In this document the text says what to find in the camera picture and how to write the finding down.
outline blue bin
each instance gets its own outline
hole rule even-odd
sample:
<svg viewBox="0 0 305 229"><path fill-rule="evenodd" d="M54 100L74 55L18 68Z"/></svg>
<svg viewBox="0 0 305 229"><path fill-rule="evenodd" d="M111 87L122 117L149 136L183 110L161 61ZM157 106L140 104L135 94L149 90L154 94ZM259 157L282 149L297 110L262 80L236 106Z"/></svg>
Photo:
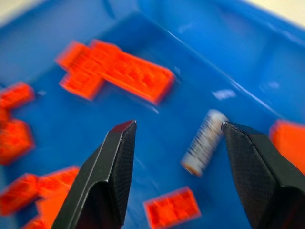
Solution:
<svg viewBox="0 0 305 229"><path fill-rule="evenodd" d="M134 172L124 229L149 228L142 203L189 186L202 216L175 228L249 229L222 142L202 178L180 160L209 109L268 134L276 119L305 122L305 33L237 0L48 0L0 28L0 88L33 86L15 111L36 149L1 167L6 186L22 174L81 166L118 123L136 119ZM107 83L93 102L63 90L55 57L72 40L113 42L171 69L176 82L152 105ZM1 217L23 226L32 204Z"/></svg>

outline orange lego brick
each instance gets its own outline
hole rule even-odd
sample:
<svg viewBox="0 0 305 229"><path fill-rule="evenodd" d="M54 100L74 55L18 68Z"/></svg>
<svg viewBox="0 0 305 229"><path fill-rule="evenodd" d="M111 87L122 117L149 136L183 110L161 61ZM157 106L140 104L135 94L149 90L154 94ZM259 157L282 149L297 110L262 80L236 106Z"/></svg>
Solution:
<svg viewBox="0 0 305 229"><path fill-rule="evenodd" d="M201 216L195 196L188 187L144 202L144 208L152 229L172 227Z"/></svg>
<svg viewBox="0 0 305 229"><path fill-rule="evenodd" d="M28 222L22 229L47 229L40 217L36 217Z"/></svg>
<svg viewBox="0 0 305 229"><path fill-rule="evenodd" d="M70 190L79 170L78 167L69 167L40 177L38 180L39 195L48 198L59 191Z"/></svg>
<svg viewBox="0 0 305 229"><path fill-rule="evenodd" d="M270 128L270 139L281 155L305 174L305 125L277 121Z"/></svg>
<svg viewBox="0 0 305 229"><path fill-rule="evenodd" d="M100 74L104 76L109 71L110 66L115 61L121 49L107 42L93 40L90 44L90 58L100 66Z"/></svg>
<svg viewBox="0 0 305 229"><path fill-rule="evenodd" d="M88 61L87 63L98 67L93 61ZM83 70L75 73L68 73L60 81L60 86L73 94L91 101L104 83L103 78L101 78L97 72L98 71L88 73Z"/></svg>
<svg viewBox="0 0 305 229"><path fill-rule="evenodd" d="M88 58L90 48L79 42L71 42L68 47L56 59L63 69L74 71L78 69L80 63Z"/></svg>
<svg viewBox="0 0 305 229"><path fill-rule="evenodd" d="M0 130L0 164L8 165L35 147L30 127L17 119Z"/></svg>
<svg viewBox="0 0 305 229"><path fill-rule="evenodd" d="M8 215L27 206L38 196L37 177L25 174L0 194L0 213Z"/></svg>
<svg viewBox="0 0 305 229"><path fill-rule="evenodd" d="M0 107L0 124L3 124L10 119L10 113L7 109Z"/></svg>
<svg viewBox="0 0 305 229"><path fill-rule="evenodd" d="M57 192L48 199L41 199L36 201L37 210L41 215L41 220L47 229L52 227L67 195L68 191L65 190Z"/></svg>
<svg viewBox="0 0 305 229"><path fill-rule="evenodd" d="M6 109L17 108L34 98L35 93L31 86L19 82L0 92L0 106Z"/></svg>
<svg viewBox="0 0 305 229"><path fill-rule="evenodd" d="M103 77L154 104L163 99L175 81L175 76L169 69L124 52L116 55Z"/></svg>

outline red lego brick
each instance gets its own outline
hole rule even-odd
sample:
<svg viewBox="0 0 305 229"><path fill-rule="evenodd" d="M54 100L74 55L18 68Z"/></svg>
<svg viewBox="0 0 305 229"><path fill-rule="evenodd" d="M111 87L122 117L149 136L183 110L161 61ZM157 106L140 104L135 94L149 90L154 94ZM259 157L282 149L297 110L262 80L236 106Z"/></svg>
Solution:
<svg viewBox="0 0 305 229"><path fill-rule="evenodd" d="M12 214L30 204L37 196L37 177L25 174L0 194L0 213Z"/></svg>
<svg viewBox="0 0 305 229"><path fill-rule="evenodd" d="M47 229L41 218L38 216L27 223L22 229Z"/></svg>
<svg viewBox="0 0 305 229"><path fill-rule="evenodd" d="M152 229L172 227L201 216L195 196L188 187L149 200L144 208Z"/></svg>
<svg viewBox="0 0 305 229"><path fill-rule="evenodd" d="M270 139L281 155L305 174L305 125L277 121L270 129Z"/></svg>
<svg viewBox="0 0 305 229"><path fill-rule="evenodd" d="M17 119L0 130L0 164L8 165L35 147L30 127Z"/></svg>
<svg viewBox="0 0 305 229"><path fill-rule="evenodd" d="M62 190L48 199L36 201L37 210L41 215L41 220L47 229L52 227L67 195L68 191Z"/></svg>
<svg viewBox="0 0 305 229"><path fill-rule="evenodd" d="M98 63L101 77L103 77L104 74L109 73L110 66L115 61L118 53L121 52L121 49L114 44L98 40L92 41L90 48L90 58Z"/></svg>
<svg viewBox="0 0 305 229"><path fill-rule="evenodd" d="M94 62L87 63L98 67ZM103 78L101 78L97 72L92 71L91 73L88 73L83 70L66 74L61 80L60 85L67 91L91 101L94 99L103 83Z"/></svg>
<svg viewBox="0 0 305 229"><path fill-rule="evenodd" d="M17 108L34 98L35 93L31 86L19 82L0 92L0 106L6 109Z"/></svg>
<svg viewBox="0 0 305 229"><path fill-rule="evenodd" d="M170 70L124 52L116 55L103 77L154 104L163 99L175 81Z"/></svg>
<svg viewBox="0 0 305 229"><path fill-rule="evenodd" d="M10 113L7 109L0 107L0 125L8 122L10 119Z"/></svg>
<svg viewBox="0 0 305 229"><path fill-rule="evenodd" d="M67 71L76 71L79 65L88 58L90 48L79 42L71 42L56 59L56 62Z"/></svg>
<svg viewBox="0 0 305 229"><path fill-rule="evenodd" d="M39 195L48 198L59 191L70 190L79 170L78 167L69 167L40 177Z"/></svg>

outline battery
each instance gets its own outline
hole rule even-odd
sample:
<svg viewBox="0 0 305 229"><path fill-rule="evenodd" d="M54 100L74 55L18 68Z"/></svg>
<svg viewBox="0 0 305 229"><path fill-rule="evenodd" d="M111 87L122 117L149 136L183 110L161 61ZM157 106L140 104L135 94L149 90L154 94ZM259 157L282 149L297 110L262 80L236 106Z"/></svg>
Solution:
<svg viewBox="0 0 305 229"><path fill-rule="evenodd" d="M226 121L228 118L220 111L208 111L181 161L182 166L191 174L202 176L223 136L221 125Z"/></svg>

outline toy brick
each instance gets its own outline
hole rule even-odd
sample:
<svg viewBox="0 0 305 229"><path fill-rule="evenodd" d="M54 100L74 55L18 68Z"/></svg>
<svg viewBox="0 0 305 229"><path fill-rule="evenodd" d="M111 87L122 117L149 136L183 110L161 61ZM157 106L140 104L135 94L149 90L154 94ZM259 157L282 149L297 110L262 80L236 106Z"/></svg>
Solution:
<svg viewBox="0 0 305 229"><path fill-rule="evenodd" d="M158 104L175 81L174 74L167 68L119 52L105 80L135 95Z"/></svg>
<svg viewBox="0 0 305 229"><path fill-rule="evenodd" d="M76 71L80 63L88 58L90 48L79 42L71 42L59 55L56 62L67 71Z"/></svg>
<svg viewBox="0 0 305 229"><path fill-rule="evenodd" d="M277 121L270 129L270 139L281 155L305 174L305 125Z"/></svg>
<svg viewBox="0 0 305 229"><path fill-rule="evenodd" d="M144 203L152 229L172 227L201 215L193 192L181 188Z"/></svg>
<svg viewBox="0 0 305 229"><path fill-rule="evenodd" d="M17 119L0 130L0 164L8 165L35 147L30 127Z"/></svg>
<svg viewBox="0 0 305 229"><path fill-rule="evenodd" d="M39 196L48 198L60 191L69 191L78 172L78 167L69 167L44 175L38 180Z"/></svg>
<svg viewBox="0 0 305 229"><path fill-rule="evenodd" d="M10 119L10 113L7 109L0 107L0 125L8 122Z"/></svg>
<svg viewBox="0 0 305 229"><path fill-rule="evenodd" d="M31 86L19 82L0 92L0 106L6 109L17 108L34 98L35 93Z"/></svg>
<svg viewBox="0 0 305 229"><path fill-rule="evenodd" d="M0 213L12 214L30 204L37 196L37 177L25 174L0 194Z"/></svg>
<svg viewBox="0 0 305 229"><path fill-rule="evenodd" d="M47 229L40 217L36 217L27 223L22 229Z"/></svg>
<svg viewBox="0 0 305 229"><path fill-rule="evenodd" d="M98 68L98 65L94 62L87 63L91 65L91 72L82 70L68 73L61 80L60 85L65 90L91 101L102 87L104 80L98 74L98 71L93 70L95 67Z"/></svg>
<svg viewBox="0 0 305 229"><path fill-rule="evenodd" d="M100 66L100 74L104 76L104 74L109 73L110 66L115 61L118 53L121 52L121 49L114 44L98 40L93 40L90 48L90 58Z"/></svg>
<svg viewBox="0 0 305 229"><path fill-rule="evenodd" d="M63 190L57 192L48 199L41 199L36 201L37 210L41 215L41 220L47 229L52 227L53 222L55 221L67 195L68 191Z"/></svg>

